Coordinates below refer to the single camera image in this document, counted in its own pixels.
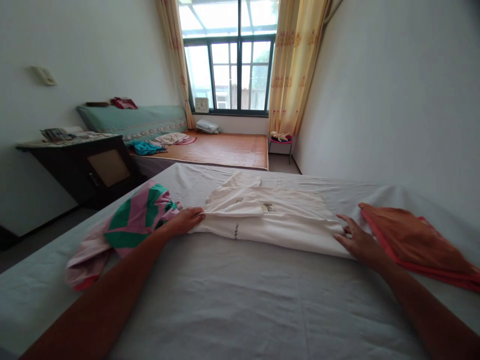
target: striped cloth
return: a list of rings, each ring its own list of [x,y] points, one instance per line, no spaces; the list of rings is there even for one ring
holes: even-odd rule
[[[81,241],[66,265],[66,283],[78,291],[89,288],[100,277],[111,249],[124,258],[181,209],[182,205],[170,198],[166,187],[154,180],[147,181]]]

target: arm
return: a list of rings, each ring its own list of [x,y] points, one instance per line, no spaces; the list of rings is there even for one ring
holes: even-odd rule
[[[433,359],[479,359],[480,337],[438,301],[423,285],[395,264],[375,239],[345,215],[351,238],[335,239],[386,281]]]
[[[106,358],[165,244],[200,223],[202,212],[201,207],[188,208],[159,227],[73,303],[20,359]]]

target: curtain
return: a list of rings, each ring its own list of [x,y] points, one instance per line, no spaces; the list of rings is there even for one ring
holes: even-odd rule
[[[299,131],[328,4],[328,0],[280,0],[270,87],[271,132]]]
[[[189,84],[185,63],[184,39],[182,38],[182,29],[180,27],[178,0],[157,0],[157,2],[160,22],[165,38],[168,40],[171,65],[175,69],[175,74],[185,101],[186,122],[188,128],[193,129],[194,121],[189,104]]]

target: orange cloth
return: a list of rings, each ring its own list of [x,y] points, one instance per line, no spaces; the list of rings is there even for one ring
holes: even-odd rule
[[[480,292],[480,271],[426,219],[399,208],[374,207],[364,202],[358,206],[380,245],[397,264]]]

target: windowsill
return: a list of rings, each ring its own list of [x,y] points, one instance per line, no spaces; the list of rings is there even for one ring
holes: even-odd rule
[[[268,115],[247,115],[247,114],[228,114],[228,113],[214,113],[214,112],[192,112],[192,115],[208,115],[208,116],[224,116],[224,117],[239,117],[239,118],[265,118]]]

